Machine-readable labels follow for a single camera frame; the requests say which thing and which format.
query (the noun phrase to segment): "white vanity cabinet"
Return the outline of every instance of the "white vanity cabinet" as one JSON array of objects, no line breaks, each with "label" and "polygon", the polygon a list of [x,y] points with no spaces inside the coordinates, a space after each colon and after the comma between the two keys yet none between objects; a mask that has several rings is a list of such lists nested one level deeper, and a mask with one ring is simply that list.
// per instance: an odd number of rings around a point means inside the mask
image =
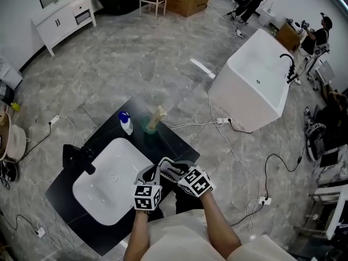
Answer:
[{"label": "white vanity cabinet", "polygon": [[67,36],[92,22],[96,26],[91,0],[58,0],[32,17],[49,53]]}]

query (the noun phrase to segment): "gray tile floor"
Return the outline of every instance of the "gray tile floor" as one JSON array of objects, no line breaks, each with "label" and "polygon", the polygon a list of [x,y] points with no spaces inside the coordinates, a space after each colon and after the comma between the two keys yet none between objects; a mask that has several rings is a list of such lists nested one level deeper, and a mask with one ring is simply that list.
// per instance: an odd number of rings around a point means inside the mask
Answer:
[{"label": "gray tile floor", "polygon": [[[162,105],[172,125],[211,121],[207,87],[211,79],[190,62],[195,58],[218,73],[226,60],[259,28],[252,16],[249,26],[240,26],[246,40],[234,37],[234,25],[222,15],[234,7],[231,0],[211,0],[208,8],[188,18],[171,12],[154,19],[153,13],[97,15],[97,27],[83,28],[61,44],[51,58],[42,52],[24,71],[16,100],[22,106],[14,123],[23,127],[31,148],[48,133],[48,122],[57,114],[65,115],[76,125],[76,142],[81,146],[131,96],[141,97],[150,108]],[[283,116],[253,134],[221,128],[236,155],[260,179],[265,194],[264,162],[271,153],[281,155],[294,167],[304,145],[303,115],[305,106],[312,109],[322,101],[309,83],[290,87]],[[216,117],[226,114],[214,106]],[[44,192],[62,170],[63,144],[72,141],[72,126],[61,119],[52,127],[52,135],[21,162],[21,177],[9,191],[0,194],[0,209],[14,224],[21,213],[31,221],[44,224],[51,234],[69,234]],[[198,164],[216,184],[215,198],[229,222],[244,217],[246,204],[257,196],[256,179],[233,157],[223,137],[213,126],[185,127],[176,133],[200,152]],[[272,204],[248,221],[234,227],[243,242],[251,235],[269,235],[280,246],[289,244],[295,233],[293,225],[303,222],[307,193],[314,186],[313,164],[304,156],[299,168],[288,173],[277,159],[270,159],[268,188]],[[161,207],[172,214],[173,196]],[[74,233],[73,244],[65,242],[64,252],[57,252],[48,235],[38,239],[25,222],[13,231],[0,219],[2,232],[19,260],[119,260],[124,250],[115,247],[100,257]]]}]

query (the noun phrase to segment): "blue bottle cap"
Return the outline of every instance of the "blue bottle cap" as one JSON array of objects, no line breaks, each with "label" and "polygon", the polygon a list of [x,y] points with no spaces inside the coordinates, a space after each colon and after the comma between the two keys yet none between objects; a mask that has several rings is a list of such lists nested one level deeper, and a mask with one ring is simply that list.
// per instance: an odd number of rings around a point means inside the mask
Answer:
[{"label": "blue bottle cap", "polygon": [[124,124],[127,123],[129,118],[130,118],[130,116],[128,115],[127,112],[121,111],[119,113],[119,119],[121,120],[122,123],[124,123]]}]

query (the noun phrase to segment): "drain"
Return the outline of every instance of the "drain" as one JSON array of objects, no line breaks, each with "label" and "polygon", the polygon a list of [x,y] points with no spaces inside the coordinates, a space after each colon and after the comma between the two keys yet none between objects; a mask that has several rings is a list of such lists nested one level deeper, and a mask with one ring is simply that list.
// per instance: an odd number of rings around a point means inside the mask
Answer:
[{"label": "drain", "polygon": [[109,176],[109,181],[111,183],[116,183],[118,179],[119,179],[119,176],[116,173],[112,173]]}]

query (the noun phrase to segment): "white wall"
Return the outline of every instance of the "white wall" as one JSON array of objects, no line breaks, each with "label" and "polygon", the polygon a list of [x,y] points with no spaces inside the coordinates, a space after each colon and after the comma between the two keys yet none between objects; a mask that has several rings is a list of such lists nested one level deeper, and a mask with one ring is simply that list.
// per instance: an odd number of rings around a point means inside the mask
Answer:
[{"label": "white wall", "polygon": [[273,2],[272,11],[277,14],[274,24],[279,28],[284,19],[292,18],[301,22],[306,20],[310,27],[321,28],[320,12],[327,14],[333,23],[330,30],[330,54],[322,56],[322,61],[328,60],[336,75],[331,86],[338,91],[348,88],[348,19],[332,0],[270,0],[263,7],[268,8]]},{"label": "white wall", "polygon": [[44,45],[30,20],[40,9],[39,0],[0,0],[0,46],[18,70]]}]

